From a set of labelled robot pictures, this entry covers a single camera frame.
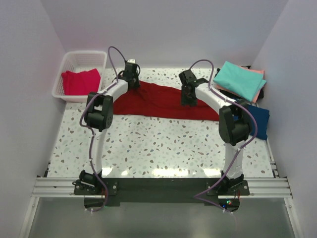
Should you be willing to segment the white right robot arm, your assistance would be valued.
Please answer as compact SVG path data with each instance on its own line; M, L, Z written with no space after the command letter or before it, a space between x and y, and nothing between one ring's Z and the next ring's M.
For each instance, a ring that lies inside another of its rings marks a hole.
M212 87L206 79L197 79L190 69L181 72L179 78L182 84L181 105L193 107L201 100L214 111L218 111L218 132L225 143L225 165L221 171L221 178L198 195L215 188L231 195L244 180L243 151L251 142L249 134L256 121L248 111L246 102L230 100Z

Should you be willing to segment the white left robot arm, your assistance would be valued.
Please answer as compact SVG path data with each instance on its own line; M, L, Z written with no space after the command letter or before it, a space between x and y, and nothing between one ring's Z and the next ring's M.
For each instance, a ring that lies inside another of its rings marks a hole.
M91 194L105 190L101 180L101 153L106 130L113 120L113 103L131 89L140 87L140 66L134 59L126 60L124 70L117 74L116 79L104 90L90 93L86 107L80 118L80 125L91 130L92 138L89 145L89 171L83 170L79 176L77 189L86 189Z

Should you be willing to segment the dark red t-shirt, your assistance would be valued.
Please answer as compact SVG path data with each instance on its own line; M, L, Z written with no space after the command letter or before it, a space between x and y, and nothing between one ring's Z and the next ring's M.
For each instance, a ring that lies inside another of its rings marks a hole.
M113 103L115 115L138 115L166 119L218 121L215 110L201 100L195 107L181 105L181 91L172 87L141 82Z

